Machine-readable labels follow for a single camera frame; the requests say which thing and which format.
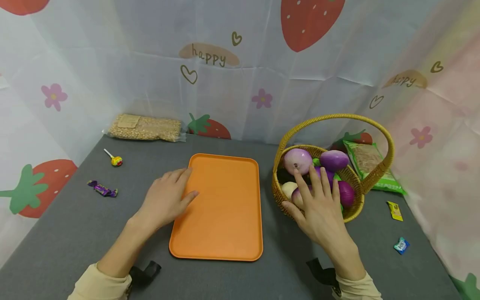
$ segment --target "plastic bag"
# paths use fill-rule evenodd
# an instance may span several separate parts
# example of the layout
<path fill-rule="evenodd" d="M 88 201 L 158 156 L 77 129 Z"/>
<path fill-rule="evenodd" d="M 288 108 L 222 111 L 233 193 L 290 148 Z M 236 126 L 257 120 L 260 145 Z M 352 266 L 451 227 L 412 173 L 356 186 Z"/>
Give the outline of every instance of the plastic bag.
<path fill-rule="evenodd" d="M 127 140 L 165 140 L 185 142 L 181 121 L 120 114 L 104 134 Z"/>
<path fill-rule="evenodd" d="M 365 179 L 373 169 L 383 160 L 380 151 L 378 151 L 377 144 L 357 144 L 354 142 L 343 141 L 347 148 L 348 156 L 361 179 Z M 374 190 L 381 190 L 387 192 L 398 192 L 405 194 L 400 184 L 395 180 L 390 171 L 380 178 L 380 180 L 373 186 Z"/>

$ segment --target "red strawberry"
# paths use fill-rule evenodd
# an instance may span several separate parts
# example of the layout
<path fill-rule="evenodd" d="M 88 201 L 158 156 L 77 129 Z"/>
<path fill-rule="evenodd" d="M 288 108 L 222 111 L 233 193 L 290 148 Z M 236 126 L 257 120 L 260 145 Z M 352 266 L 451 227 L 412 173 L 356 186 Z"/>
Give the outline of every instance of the red strawberry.
<path fill-rule="evenodd" d="M 50 0 L 0 0 L 0 8 L 13 14 L 24 16 L 39 12 Z"/>
<path fill-rule="evenodd" d="M 373 144 L 372 136 L 366 132 L 362 132 L 360 135 L 360 138 L 354 139 L 353 141 L 356 142 L 357 144 L 368 144 L 368 145 Z"/>
<path fill-rule="evenodd" d="M 373 143 L 372 136 L 366 133 L 364 129 L 361 132 L 356 134 L 350 134 L 349 132 L 346 132 L 343 135 L 343 138 L 339 139 L 338 141 L 332 144 L 332 146 L 330 147 L 330 150 L 339 150 L 346 153 L 347 149 L 345 148 L 343 141 L 355 142 L 357 144 L 369 144 L 369 145 Z"/>
<path fill-rule="evenodd" d="M 345 0 L 282 0 L 280 18 L 287 45 L 300 52 L 332 28 Z"/>
<path fill-rule="evenodd" d="M 0 197 L 10 197 L 10 210 L 30 218 L 40 218 L 58 192 L 70 180 L 77 166 L 67 159 L 44 162 L 32 169 L 22 169 L 20 181 L 12 191 L 0 191 Z"/>
<path fill-rule="evenodd" d="M 201 136 L 217 137 L 219 139 L 230 140 L 230 132 L 222 124 L 210 119 L 209 115 L 203 115 L 197 120 L 190 114 L 192 121 L 188 124 L 189 133 Z"/>

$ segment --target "right hand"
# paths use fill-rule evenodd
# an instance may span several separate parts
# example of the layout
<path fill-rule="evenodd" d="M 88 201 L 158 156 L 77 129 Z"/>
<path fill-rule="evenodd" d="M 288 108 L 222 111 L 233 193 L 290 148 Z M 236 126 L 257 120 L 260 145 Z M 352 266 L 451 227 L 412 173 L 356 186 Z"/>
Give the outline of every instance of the right hand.
<path fill-rule="evenodd" d="M 322 246 L 327 254 L 356 247 L 343 221 L 338 181 L 334 180 L 331 192 L 325 168 L 320 168 L 321 178 L 318 178 L 313 166 L 310 166 L 309 172 L 313 195 L 300 173 L 295 170 L 295 181 L 303 201 L 296 201 L 295 204 L 284 201 L 283 207 L 295 219 L 300 229 Z"/>
<path fill-rule="evenodd" d="M 183 196 L 191 173 L 191 168 L 182 168 L 156 179 L 148 189 L 144 203 L 131 220 L 140 224 L 146 233 L 153 234 L 183 214 L 198 195 L 197 191 L 192 191 Z"/>

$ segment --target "black strap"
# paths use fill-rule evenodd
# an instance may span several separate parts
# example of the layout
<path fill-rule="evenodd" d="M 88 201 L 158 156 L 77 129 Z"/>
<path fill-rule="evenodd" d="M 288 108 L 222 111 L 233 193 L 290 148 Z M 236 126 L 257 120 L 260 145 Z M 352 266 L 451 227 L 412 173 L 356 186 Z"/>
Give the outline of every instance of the black strap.
<path fill-rule="evenodd" d="M 162 267 L 154 261 L 150 261 L 145 270 L 140 270 L 136 266 L 130 269 L 130 276 L 132 277 L 131 287 L 146 287 L 148 286 L 160 273 Z"/>
<path fill-rule="evenodd" d="M 320 265 L 318 258 L 314 258 L 311 261 L 306 262 L 310 272 L 313 277 L 317 279 L 321 284 L 332 286 L 333 291 L 339 296 L 342 296 L 342 291 L 340 290 L 340 285 L 336 280 L 336 273 L 334 268 L 323 269 Z"/>

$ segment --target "basket handle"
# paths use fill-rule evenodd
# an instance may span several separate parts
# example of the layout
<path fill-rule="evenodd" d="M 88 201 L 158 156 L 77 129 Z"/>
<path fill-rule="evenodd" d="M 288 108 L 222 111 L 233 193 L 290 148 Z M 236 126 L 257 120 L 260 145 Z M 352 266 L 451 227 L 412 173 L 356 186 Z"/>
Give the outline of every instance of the basket handle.
<path fill-rule="evenodd" d="M 365 177 L 365 179 L 362 180 L 361 183 L 360 183 L 363 194 L 366 194 L 370 189 L 372 189 L 372 187 L 375 185 L 375 183 L 377 183 L 378 180 L 380 180 L 380 178 L 385 174 L 385 172 L 388 171 L 388 169 L 392 165 L 393 156 L 394 156 L 394 153 L 395 153 L 395 147 L 394 147 L 392 136 L 387 131 L 387 129 L 385 129 L 382 125 L 375 122 L 374 120 L 369 119 L 369 118 L 364 117 L 364 116 L 359 116 L 359 115 L 354 115 L 354 114 L 331 114 L 331 115 L 325 115 L 325 116 L 316 117 L 316 118 L 306 120 L 305 122 L 302 122 L 302 123 L 298 124 L 297 126 L 293 127 L 283 136 L 282 140 L 280 141 L 280 144 L 278 145 L 278 149 L 277 149 L 276 155 L 275 155 L 273 172 L 276 173 L 277 168 L 278 168 L 278 164 L 280 163 L 280 159 L 282 157 L 282 152 L 283 152 L 283 150 L 285 150 L 285 147 L 287 146 L 288 141 L 290 140 L 290 138 L 294 134 L 296 134 L 298 131 L 300 131 L 300 129 L 303 129 L 303 128 L 307 127 L 308 125 L 311 125 L 313 123 L 320 122 L 320 121 L 323 121 L 323 120 L 328 120 L 328 119 L 354 119 L 354 120 L 363 121 L 365 123 L 368 123 L 368 124 L 373 125 L 376 128 L 378 128 L 378 130 L 380 130 L 384 134 L 385 138 L 387 139 L 387 143 L 388 143 L 387 155 L 385 156 L 383 161 L 381 161 L 381 163 L 378 164 L 373 169 L 373 171 L 370 172 L 370 174 L 368 174 L 368 176 Z"/>

